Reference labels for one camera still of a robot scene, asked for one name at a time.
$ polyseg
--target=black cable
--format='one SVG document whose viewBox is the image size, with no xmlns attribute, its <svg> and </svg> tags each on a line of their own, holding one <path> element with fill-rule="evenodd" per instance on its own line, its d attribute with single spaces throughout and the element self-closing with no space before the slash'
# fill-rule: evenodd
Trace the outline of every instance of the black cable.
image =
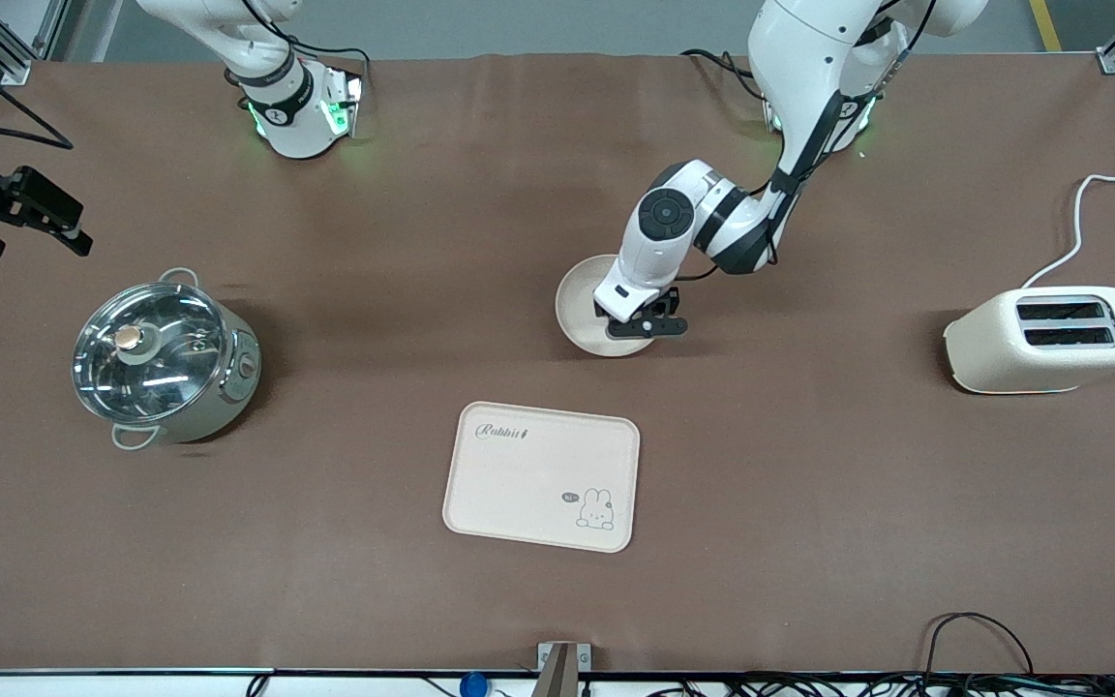
<svg viewBox="0 0 1115 697">
<path fill-rule="evenodd" d="M 708 278 L 711 274 L 715 274 L 716 270 L 720 269 L 720 268 L 721 267 L 712 264 L 712 268 L 709 269 L 709 270 L 707 270 L 707 272 L 700 273 L 698 275 L 680 275 L 680 277 L 673 279 L 673 282 L 702 281 L 702 279 Z"/>
<path fill-rule="evenodd" d="M 966 674 L 966 679 L 961 680 L 960 697 L 970 697 L 970 684 L 973 680 L 975 680 L 975 674 L 972 674 L 972 671 L 970 671 L 970 674 Z M 946 694 L 946 697 L 954 697 L 954 689 L 957 688 L 952 687 L 949 688 L 949 693 Z"/>
<path fill-rule="evenodd" d="M 748 693 L 748 689 L 752 689 L 749 685 L 740 683 L 724 683 L 723 685 L 725 685 L 726 689 L 729 689 L 725 697 L 759 697 L 759 691 L 756 691 L 756 694 Z"/>
<path fill-rule="evenodd" d="M 265 685 L 269 685 L 269 674 L 253 675 L 252 683 L 248 684 L 248 689 L 244 691 L 244 697 L 261 697 L 261 693 L 265 691 Z"/>
<path fill-rule="evenodd" d="M 1053 685 L 1044 685 L 1039 683 L 1018 683 L 1019 687 L 1025 687 L 1027 689 L 1035 689 L 1037 693 L 1049 693 L 1049 694 L 1070 694 L 1070 696 L 1088 697 L 1090 694 L 1085 689 L 1065 689 L 1061 687 L 1056 687 Z"/>
<path fill-rule="evenodd" d="M 284 42 L 288 42 L 293 48 L 306 48 L 309 49 L 309 51 L 314 51 L 318 54 L 358 54 L 363 58 L 363 66 L 366 66 L 366 68 L 368 67 L 369 62 L 372 62 L 372 59 L 368 57 L 368 54 L 363 52 L 361 48 L 353 48 L 353 46 L 349 46 L 349 48 L 322 48 L 321 46 L 304 43 L 301 40 L 299 40 L 295 35 L 287 33 L 283 30 L 280 30 L 280 28 L 278 28 L 278 26 L 273 21 L 270 21 L 270 19 L 265 19 L 264 17 L 262 17 L 261 13 L 256 11 L 256 8 L 253 8 L 251 0 L 240 0 L 240 1 L 242 1 L 244 8 L 246 8 L 248 11 L 252 13 L 252 17 L 256 19 L 256 22 L 261 23 L 262 27 L 265 27 L 266 31 L 270 31 L 270 33 L 272 33 L 273 36 L 279 37 L 279 39 L 284 40 Z"/>
<path fill-rule="evenodd" d="M 747 94 L 750 94 L 753 97 L 759 99 L 760 101 L 765 100 L 765 96 L 763 96 L 763 94 L 758 91 L 758 89 L 753 89 L 752 86 L 747 84 L 746 77 L 748 70 L 739 69 L 738 62 L 734 62 L 734 56 L 730 56 L 729 51 L 721 54 L 721 58 L 724 58 L 725 61 L 729 64 L 730 71 L 734 71 L 734 76 L 738 78 L 738 84 L 741 85 L 743 88 L 747 90 Z"/>
<path fill-rule="evenodd" d="M 833 685 L 832 683 L 828 683 L 828 680 L 820 678 L 818 676 L 814 675 L 804 676 L 804 683 L 812 685 L 815 688 L 815 694 L 817 694 L 818 697 L 824 697 L 824 695 L 820 691 L 820 686 L 826 687 L 828 691 L 833 693 L 833 697 L 846 697 L 846 695 L 842 693 L 836 685 Z"/>
<path fill-rule="evenodd" d="M 935 660 L 935 655 L 937 655 L 937 639 L 941 638 L 941 631 L 943 630 L 943 628 L 946 628 L 946 626 L 948 626 L 949 622 L 960 620 L 962 618 L 972 618 L 979 621 L 993 623 L 995 626 L 1000 628 L 1000 630 L 1005 631 L 1005 635 L 1009 635 L 1009 639 L 1014 640 L 1014 643 L 1016 643 L 1017 647 L 1022 651 L 1022 657 L 1026 658 L 1027 675 L 1035 675 L 1035 661 L 1030 660 L 1030 652 L 1027 651 L 1026 643 L 1022 643 L 1022 640 L 1018 639 L 1018 635 L 1014 635 L 1012 629 L 1009 629 L 1009 627 L 1005 627 L 1004 623 L 1001 623 L 999 620 L 987 617 L 987 614 L 982 612 L 953 612 L 951 614 L 948 614 L 946 619 L 939 621 L 937 623 L 935 629 L 932 630 L 932 643 L 928 646 L 928 662 L 924 666 L 923 675 L 921 675 L 920 683 L 918 683 L 917 693 L 920 694 L 921 697 L 927 697 L 928 684 L 930 683 L 930 680 L 932 680 L 932 665 Z"/>
<path fill-rule="evenodd" d="M 911 678 L 911 675 L 912 674 L 904 674 L 903 671 L 895 671 L 895 674 L 879 676 L 879 678 L 871 680 L 871 683 L 862 689 L 862 693 L 859 693 L 857 697 L 876 697 L 876 688 L 881 685 L 889 686 L 890 684 L 895 683 L 895 680 Z M 881 696 L 889 693 L 892 693 L 892 687 L 886 687 L 884 693 L 881 693 Z"/>
<path fill-rule="evenodd" d="M 70 151 L 71 147 L 75 147 L 75 145 L 71 145 L 71 141 L 68 141 L 67 136 L 64 136 L 62 133 L 58 133 L 58 128 L 55 128 L 52 127 L 52 125 L 49 125 L 49 123 L 46 122 L 46 119 L 37 115 L 32 109 L 30 109 L 30 107 L 23 106 L 23 103 L 12 97 L 11 93 L 8 93 L 6 89 L 3 89 L 2 85 L 0 85 L 0 97 L 3 97 L 6 100 L 8 100 L 8 103 L 10 103 L 10 105 L 23 112 L 23 114 L 26 114 L 28 118 L 32 119 L 33 123 L 40 125 L 41 128 L 45 128 L 49 133 L 49 135 L 52 136 L 52 138 L 45 136 L 37 136 L 37 134 L 35 133 L 14 130 L 14 128 L 0 128 L 0 136 L 18 137 L 21 138 L 21 141 L 31 141 L 35 143 L 40 143 L 42 145 L 59 147 L 59 149 L 62 151 Z"/>
<path fill-rule="evenodd" d="M 769 687 L 769 686 L 772 687 L 772 693 L 765 693 L 765 688 Z M 756 697 L 775 697 L 775 695 L 778 694 L 779 691 L 782 691 L 782 689 L 786 689 L 786 686 L 784 686 L 784 685 L 760 685 L 759 689 L 757 689 L 757 691 L 756 691 Z"/>
<path fill-rule="evenodd" d="M 682 694 L 689 694 L 690 697 L 708 697 L 707 694 L 700 693 L 698 687 L 695 687 L 690 683 L 686 683 L 686 680 L 681 680 L 681 686 L 683 691 Z"/>
<path fill-rule="evenodd" d="M 420 678 L 420 679 L 432 685 L 433 688 L 436 689 L 438 693 L 445 694 L 446 697 L 458 697 L 456 694 L 448 691 L 448 689 L 446 689 L 445 687 L 439 686 L 437 683 L 434 683 L 434 679 L 432 678 Z"/>
<path fill-rule="evenodd" d="M 699 58 L 708 58 L 709 61 L 716 62 L 717 67 L 721 68 L 721 70 L 734 71 L 734 68 L 730 67 L 729 62 L 723 61 L 720 57 L 714 56 L 711 52 L 705 51 L 705 49 L 702 48 L 688 48 L 686 51 L 679 54 L 679 56 L 698 56 Z M 756 79 L 756 76 L 753 75 L 750 70 L 744 70 L 739 68 L 738 71 L 739 74 L 743 74 L 743 77 Z"/>
<path fill-rule="evenodd" d="M 905 51 L 908 54 L 911 52 L 911 49 L 914 48 L 915 43 L 920 42 L 920 37 L 923 36 L 923 30 L 924 28 L 928 27 L 928 20 L 932 18 L 932 10 L 934 9 L 937 9 L 937 0 L 929 0 L 928 11 L 923 12 L 923 21 L 920 22 L 920 28 L 917 28 L 917 30 L 914 30 L 914 36 L 911 39 L 911 43 L 908 45 L 905 48 Z"/>
<path fill-rule="evenodd" d="M 708 58 L 709 61 L 716 62 L 716 66 L 718 68 L 721 68 L 721 70 L 729 70 L 730 74 L 734 74 L 734 76 L 738 78 L 738 84 L 741 85 L 743 88 L 747 90 L 747 94 L 750 94 L 753 97 L 759 99 L 760 101 L 765 100 L 765 96 L 763 96 L 763 94 L 760 94 L 758 89 L 752 88 L 752 86 L 747 84 L 747 78 L 755 79 L 756 76 L 753 75 L 750 70 L 744 70 L 743 68 L 739 68 L 738 62 L 734 61 L 734 56 L 730 56 L 729 51 L 721 52 L 720 58 L 717 58 L 712 54 L 705 51 L 705 49 L 702 48 L 690 48 L 687 51 L 682 51 L 681 55 Z"/>
</svg>

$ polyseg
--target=glass lid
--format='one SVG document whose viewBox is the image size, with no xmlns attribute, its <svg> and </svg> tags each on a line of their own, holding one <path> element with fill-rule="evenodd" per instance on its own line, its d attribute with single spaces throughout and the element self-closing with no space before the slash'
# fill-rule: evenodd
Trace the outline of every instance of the glass lid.
<svg viewBox="0 0 1115 697">
<path fill-rule="evenodd" d="M 71 380 L 101 418 L 157 420 L 204 393 L 229 345 L 209 296 L 182 282 L 147 282 L 113 297 L 85 323 Z"/>
</svg>

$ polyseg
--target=table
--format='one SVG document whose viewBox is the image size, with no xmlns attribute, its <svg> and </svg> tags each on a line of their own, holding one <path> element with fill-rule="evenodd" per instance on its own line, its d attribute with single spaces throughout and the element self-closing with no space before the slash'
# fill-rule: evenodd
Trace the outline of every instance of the table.
<svg viewBox="0 0 1115 697">
<path fill-rule="evenodd" d="M 0 667 L 514 667 L 576 639 L 602 670 L 908 670 L 932 618 L 973 609 L 1041 671 L 1115 671 L 1115 377 L 970 396 L 939 341 L 1065 251 L 1076 182 L 1115 173 L 1092 56 L 912 58 L 780 264 L 691 285 L 689 335 L 620 361 L 565 340 L 554 288 L 669 163 L 768 175 L 779 137 L 731 76 L 381 62 L 367 141 L 288 162 L 221 69 L 39 65 L 19 94 L 77 148 L 0 138 L 0 171 L 47 173 L 96 241 L 3 231 Z M 1084 222 L 1050 282 L 1115 283 L 1115 187 Z M 216 439 L 119 453 L 71 345 L 180 264 L 252 323 L 264 384 Z M 627 550 L 448 532 L 473 400 L 634 420 Z M 957 626 L 937 667 L 1018 669 Z"/>
</svg>

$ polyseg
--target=green led light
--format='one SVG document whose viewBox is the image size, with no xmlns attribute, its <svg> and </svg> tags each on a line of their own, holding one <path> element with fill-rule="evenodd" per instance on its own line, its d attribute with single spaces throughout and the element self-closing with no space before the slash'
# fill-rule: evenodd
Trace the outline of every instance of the green led light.
<svg viewBox="0 0 1115 697">
<path fill-rule="evenodd" d="M 262 125 L 261 125 L 261 117 L 259 115 L 256 115 L 256 109 L 255 109 L 255 106 L 252 106 L 252 101 L 248 103 L 248 113 L 252 115 L 252 120 L 256 123 L 256 134 L 258 134 L 258 136 L 269 137 L 269 136 L 265 136 L 265 127 L 262 127 Z"/>
<path fill-rule="evenodd" d="M 876 99 L 872 99 L 867 103 L 867 106 L 863 109 L 863 123 L 859 124 L 859 130 L 867 127 L 867 119 L 871 118 L 872 107 L 876 105 Z"/>
<path fill-rule="evenodd" d="M 341 134 L 347 133 L 347 109 L 334 105 L 328 105 L 324 100 L 321 101 L 322 114 L 327 116 L 327 122 L 329 122 L 329 130 L 332 130 L 336 136 L 341 136 Z"/>
</svg>

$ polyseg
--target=stainless steel pot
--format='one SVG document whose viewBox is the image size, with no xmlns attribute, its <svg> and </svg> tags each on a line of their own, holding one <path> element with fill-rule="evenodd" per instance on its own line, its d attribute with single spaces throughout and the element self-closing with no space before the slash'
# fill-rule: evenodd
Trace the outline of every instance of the stainless steel pot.
<svg viewBox="0 0 1115 697">
<path fill-rule="evenodd" d="M 182 275 L 192 282 L 173 280 Z M 112 297 L 76 339 L 76 395 L 114 424 L 110 441 L 124 451 L 211 436 L 256 391 L 256 336 L 200 285 L 191 269 L 169 269 Z M 128 434 L 142 441 L 125 443 Z"/>
</svg>

